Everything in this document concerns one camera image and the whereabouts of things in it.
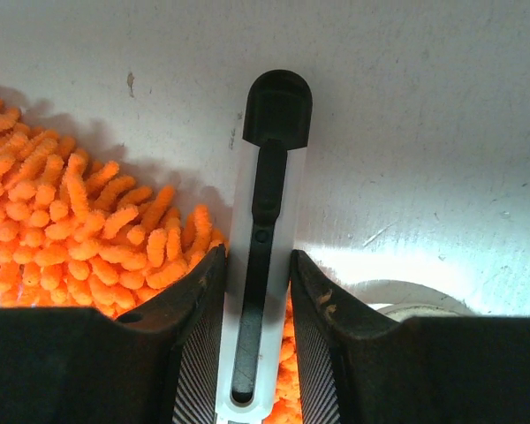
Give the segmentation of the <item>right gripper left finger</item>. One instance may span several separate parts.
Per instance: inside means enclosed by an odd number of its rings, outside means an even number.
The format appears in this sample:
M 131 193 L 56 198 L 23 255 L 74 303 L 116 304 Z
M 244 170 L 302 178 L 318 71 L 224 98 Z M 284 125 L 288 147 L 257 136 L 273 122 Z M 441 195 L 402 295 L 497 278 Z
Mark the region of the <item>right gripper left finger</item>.
M 92 307 L 0 308 L 0 423 L 211 423 L 225 250 L 110 319 Z

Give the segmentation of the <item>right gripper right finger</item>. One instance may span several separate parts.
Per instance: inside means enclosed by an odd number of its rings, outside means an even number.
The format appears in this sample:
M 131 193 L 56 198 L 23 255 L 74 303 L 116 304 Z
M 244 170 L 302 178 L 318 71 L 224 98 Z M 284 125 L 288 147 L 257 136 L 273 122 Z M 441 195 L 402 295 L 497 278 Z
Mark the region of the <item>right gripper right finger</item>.
M 291 254 L 306 423 L 530 423 L 530 318 L 395 322 Z

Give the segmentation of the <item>orange microfiber duster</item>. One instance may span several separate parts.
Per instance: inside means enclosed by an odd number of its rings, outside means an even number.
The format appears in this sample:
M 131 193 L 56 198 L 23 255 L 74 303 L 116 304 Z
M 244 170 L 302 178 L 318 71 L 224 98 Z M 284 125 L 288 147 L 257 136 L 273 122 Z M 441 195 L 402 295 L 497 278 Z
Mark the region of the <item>orange microfiber duster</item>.
M 182 217 L 115 162 L 30 127 L 0 100 L 0 308 L 132 311 L 229 244 L 200 205 Z

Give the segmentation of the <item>white black utility knife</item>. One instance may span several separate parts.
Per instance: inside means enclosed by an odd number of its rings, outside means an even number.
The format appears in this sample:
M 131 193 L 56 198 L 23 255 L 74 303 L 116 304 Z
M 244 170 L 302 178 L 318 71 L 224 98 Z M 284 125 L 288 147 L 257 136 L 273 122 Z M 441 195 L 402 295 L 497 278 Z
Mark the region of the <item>white black utility knife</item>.
M 218 423 L 261 423 L 273 409 L 312 110 L 311 89 L 295 72 L 265 72 L 248 92 L 227 258 Z

